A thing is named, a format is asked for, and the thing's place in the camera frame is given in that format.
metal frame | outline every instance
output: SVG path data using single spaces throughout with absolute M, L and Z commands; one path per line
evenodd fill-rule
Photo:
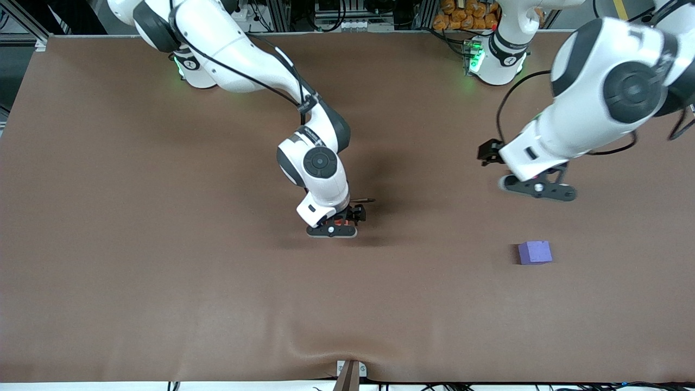
M 290 31 L 290 6 L 286 5 L 283 0 L 267 0 L 267 3 L 275 32 Z
M 434 21 L 434 16 L 436 16 L 439 11 L 439 1 L 438 0 L 423 0 L 420 3 L 420 8 L 417 10 L 415 17 L 413 18 L 412 28 L 417 29 L 419 27 L 432 27 L 432 21 Z
M 40 41 L 44 45 L 48 42 L 48 37 L 51 34 L 48 30 L 44 29 L 39 22 L 34 19 L 28 12 L 26 12 L 17 2 L 14 0 L 0 0 L 0 6 L 10 14 L 10 16 L 19 23 L 19 25 L 28 32 L 27 35 L 31 35 L 35 40 Z

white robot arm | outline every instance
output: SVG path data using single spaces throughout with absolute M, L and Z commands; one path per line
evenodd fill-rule
M 683 7 L 688 14 L 695 10 L 689 1 Z M 550 71 L 553 104 L 510 143 L 489 141 L 479 150 L 479 159 L 509 166 L 513 175 L 502 179 L 503 189 L 572 200 L 574 190 L 557 183 L 562 178 L 547 182 L 547 173 L 564 172 L 570 159 L 633 133 L 653 116 L 695 102 L 693 32 L 674 35 L 660 27 L 604 18 L 570 36 Z M 489 154 L 495 147 L 501 147 L 498 157 Z
M 526 49 L 539 28 L 535 8 L 560 10 L 584 3 L 584 0 L 498 0 L 502 17 L 491 35 L 473 38 L 480 41 L 482 51 L 470 71 L 485 83 L 507 84 L 521 70 Z
M 131 6 L 135 0 L 109 1 L 114 13 L 130 20 L 127 7 L 118 4 Z M 297 212 L 309 225 L 310 236 L 354 237 L 357 229 L 348 222 L 363 221 L 365 214 L 361 205 L 349 206 L 345 169 L 337 155 L 350 142 L 350 127 L 301 80 L 284 53 L 275 48 L 279 56 L 274 56 L 249 40 L 229 15 L 232 6 L 216 0 L 145 0 L 131 14 L 151 46 L 180 58 L 192 85 L 216 84 L 233 93 L 269 88 L 295 103 L 302 115 L 309 114 L 310 120 L 280 143 L 278 164 L 292 183 L 306 190 Z

orange bag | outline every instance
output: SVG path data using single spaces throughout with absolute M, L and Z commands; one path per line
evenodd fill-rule
M 497 16 L 493 13 L 485 15 L 485 28 L 492 29 L 497 26 Z
M 441 10 L 445 14 L 451 15 L 456 10 L 456 3 L 454 0 L 441 0 Z
M 451 14 L 451 21 L 452 22 L 462 22 L 468 17 L 466 14 L 466 10 L 462 10 L 461 8 L 457 9 Z
M 470 30 L 473 28 L 473 17 L 467 16 L 466 19 L 461 21 L 461 30 Z
M 449 15 L 437 14 L 432 22 L 432 28 L 435 30 L 446 30 L 449 25 Z
M 481 17 L 473 18 L 473 30 L 485 30 L 485 19 Z

robot logo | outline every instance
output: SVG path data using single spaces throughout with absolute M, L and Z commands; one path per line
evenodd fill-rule
M 189 70 L 196 70 L 196 69 L 198 69 L 198 62 L 195 60 L 184 60 L 183 66 Z

purple cube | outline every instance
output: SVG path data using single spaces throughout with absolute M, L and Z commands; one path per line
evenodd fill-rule
M 519 245 L 519 257 L 522 265 L 547 264 L 553 261 L 550 255 L 550 243 L 543 241 L 527 241 Z

